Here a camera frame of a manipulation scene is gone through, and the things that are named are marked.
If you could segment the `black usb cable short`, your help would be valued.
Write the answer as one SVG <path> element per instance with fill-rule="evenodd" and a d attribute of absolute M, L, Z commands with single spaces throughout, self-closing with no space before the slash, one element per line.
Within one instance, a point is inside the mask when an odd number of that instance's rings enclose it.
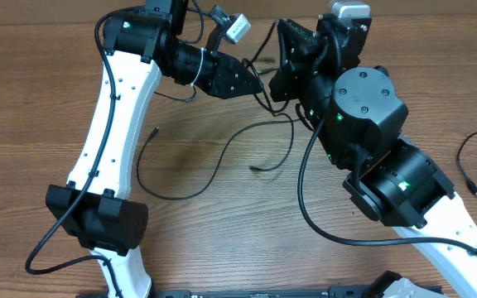
<path fill-rule="evenodd" d="M 257 71 L 257 69 L 255 68 L 254 66 L 254 61 L 258 59 L 258 57 L 260 56 L 261 52 L 263 51 L 264 47 L 267 45 L 267 43 L 269 42 L 271 36 L 272 36 L 272 33 L 274 31 L 274 29 L 276 28 L 276 26 L 278 25 L 279 21 L 278 20 L 275 20 L 269 31 L 268 31 L 268 34 L 267 34 L 267 37 L 265 38 L 265 40 L 263 41 L 263 43 L 260 45 L 260 47 L 258 48 L 258 50 L 256 51 L 256 53 L 254 54 L 253 58 L 252 59 L 247 59 L 247 58 L 243 58 L 242 59 L 242 63 L 243 65 L 246 66 L 246 68 L 250 68 L 255 76 L 255 78 L 257 79 L 260 87 L 261 87 L 261 92 L 265 98 L 264 101 L 262 101 L 256 94 L 253 94 L 253 97 L 257 100 L 257 102 L 261 105 L 262 108 L 264 108 L 266 111 L 268 111 L 273 117 L 279 117 L 279 116 L 284 116 L 286 118 L 288 118 L 288 122 L 291 124 L 291 138 L 290 138 L 290 143 L 289 143 L 289 147 L 287 149 L 287 153 L 285 154 L 285 156 L 282 158 L 282 160 L 275 166 L 270 166 L 268 168 L 262 168 L 262 167 L 259 167 L 259 166 L 250 166 L 249 167 L 249 170 L 253 171 L 253 172 L 268 172 L 268 171 L 274 171 L 276 170 L 277 168 L 279 168 L 286 160 L 287 158 L 289 157 L 291 151 L 292 151 L 292 147 L 293 147 L 293 142 L 294 142 L 294 136 L 295 136 L 295 126 L 294 126 L 294 121 L 292 120 L 292 118 L 287 114 L 285 113 L 285 109 L 287 108 L 288 106 L 288 102 L 285 102 L 283 104 L 283 106 L 279 109 L 275 109 L 273 106 L 272 106 L 272 103 L 270 101 L 270 99 L 268 98 L 267 96 L 267 91 L 266 91 L 266 88 L 264 86 L 264 83 L 262 82 L 262 80 L 260 79 L 260 73 Z"/>

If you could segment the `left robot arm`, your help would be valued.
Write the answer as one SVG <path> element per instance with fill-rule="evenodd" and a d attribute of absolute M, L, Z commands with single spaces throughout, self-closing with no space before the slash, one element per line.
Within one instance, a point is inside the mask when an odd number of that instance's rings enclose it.
<path fill-rule="evenodd" d="M 246 35 L 248 19 L 213 7 L 215 29 L 197 48 L 181 39 L 187 10 L 185 1 L 148 1 L 99 19 L 94 38 L 104 72 L 92 123 L 67 182 L 46 193 L 56 227 L 89 249 L 111 297 L 148 297 L 153 290 L 140 250 L 148 209 L 129 195 L 137 141 L 161 78 L 219 99 L 261 89 L 238 59 L 219 51 L 222 41 L 235 44 Z"/>

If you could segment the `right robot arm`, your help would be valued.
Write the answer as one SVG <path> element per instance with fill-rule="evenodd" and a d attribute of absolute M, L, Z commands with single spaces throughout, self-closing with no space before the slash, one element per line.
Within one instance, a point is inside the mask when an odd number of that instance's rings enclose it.
<path fill-rule="evenodd" d="M 417 248 L 463 297 L 477 297 L 477 225 L 447 175 L 402 134 L 407 105 L 381 66 L 363 67 L 371 17 L 320 16 L 315 30 L 277 24 L 281 64 L 270 81 L 275 101 L 297 112 L 343 186 L 368 218 L 393 228 L 378 245 Z"/>

